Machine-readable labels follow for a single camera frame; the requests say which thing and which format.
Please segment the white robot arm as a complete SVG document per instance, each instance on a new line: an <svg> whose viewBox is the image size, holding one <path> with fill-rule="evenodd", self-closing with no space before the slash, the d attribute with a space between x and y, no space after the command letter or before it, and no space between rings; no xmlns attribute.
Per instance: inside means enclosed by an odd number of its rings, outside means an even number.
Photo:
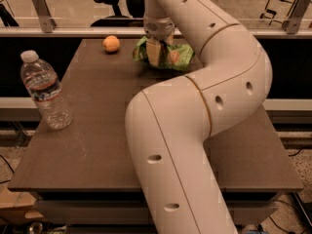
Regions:
<svg viewBox="0 0 312 234"><path fill-rule="evenodd" d="M203 142L249 118L272 83L268 55L211 0L145 0L146 32L177 28L202 66L139 92L126 137L159 234L238 234Z"/></svg>

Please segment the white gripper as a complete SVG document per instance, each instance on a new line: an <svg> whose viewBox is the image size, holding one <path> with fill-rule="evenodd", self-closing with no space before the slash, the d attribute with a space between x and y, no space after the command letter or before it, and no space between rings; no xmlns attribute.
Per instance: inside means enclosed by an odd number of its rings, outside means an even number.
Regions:
<svg viewBox="0 0 312 234"><path fill-rule="evenodd" d="M146 53L149 63L158 66L162 48L160 42L165 42L167 45L173 44L175 25L170 18L153 18L145 14L143 28L146 36L150 38L146 41Z"/></svg>

